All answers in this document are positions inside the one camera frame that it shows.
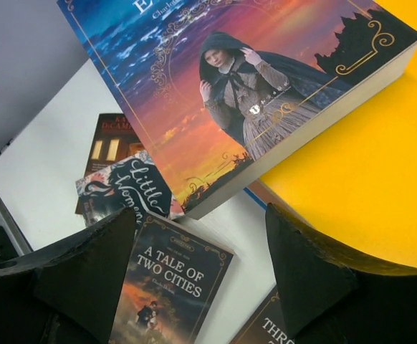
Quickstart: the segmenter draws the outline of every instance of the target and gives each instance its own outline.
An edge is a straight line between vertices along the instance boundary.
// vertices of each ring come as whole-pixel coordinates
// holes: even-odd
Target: woman in cloak
[[[200,58],[205,107],[255,161],[350,89],[335,80],[316,92],[332,77],[280,54],[255,52],[225,32],[207,36]]]

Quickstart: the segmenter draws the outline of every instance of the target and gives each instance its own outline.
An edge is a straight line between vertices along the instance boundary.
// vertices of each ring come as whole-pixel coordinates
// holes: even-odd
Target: paperback book
[[[192,344],[233,254],[149,213],[135,237],[110,344]]]
[[[230,344],[294,344],[283,328],[280,297],[274,286]]]
[[[58,4],[195,219],[400,77],[417,47],[371,0]]]
[[[100,113],[84,177],[144,149],[123,113]],[[82,214],[77,203],[76,214]]]
[[[76,182],[86,226],[125,207],[141,225],[147,211],[176,219],[183,210],[146,150],[98,170]]]

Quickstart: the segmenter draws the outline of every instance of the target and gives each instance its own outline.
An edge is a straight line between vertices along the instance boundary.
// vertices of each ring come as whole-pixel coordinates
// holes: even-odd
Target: castle silhouette
[[[358,84],[417,41],[417,31],[410,28],[389,12],[382,9],[369,9],[368,13],[372,18],[368,18],[357,12],[354,12],[355,18],[353,19],[341,17],[344,29],[340,33],[335,32],[335,36],[339,41],[335,51],[329,56],[315,54],[317,64],[320,68],[329,75],[338,75],[342,80],[351,85]],[[372,40],[379,26],[375,24],[373,27],[369,27],[368,24],[371,21],[380,22],[382,25],[380,32],[392,34],[395,37],[394,42],[389,47],[382,47],[376,42],[378,53],[374,57],[353,70],[350,74],[339,75],[336,73],[336,67],[338,65],[349,67],[369,53],[369,51],[373,50],[371,45]]]

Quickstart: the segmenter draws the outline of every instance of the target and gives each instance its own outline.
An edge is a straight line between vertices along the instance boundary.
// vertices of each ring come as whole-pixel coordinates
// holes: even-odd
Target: yellow surface
[[[417,30],[417,2],[377,2]],[[417,267],[417,51],[398,81],[261,180],[321,232]]]

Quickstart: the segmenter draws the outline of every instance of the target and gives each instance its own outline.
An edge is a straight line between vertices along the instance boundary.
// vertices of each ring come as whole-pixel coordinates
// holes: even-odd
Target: woman's hand
[[[251,65],[256,66],[263,60],[253,49],[241,48],[240,51],[244,53],[245,60]]]
[[[201,84],[199,85],[199,92],[201,93],[202,100],[204,102],[209,101],[210,100],[210,94],[211,94],[210,82],[202,80]]]

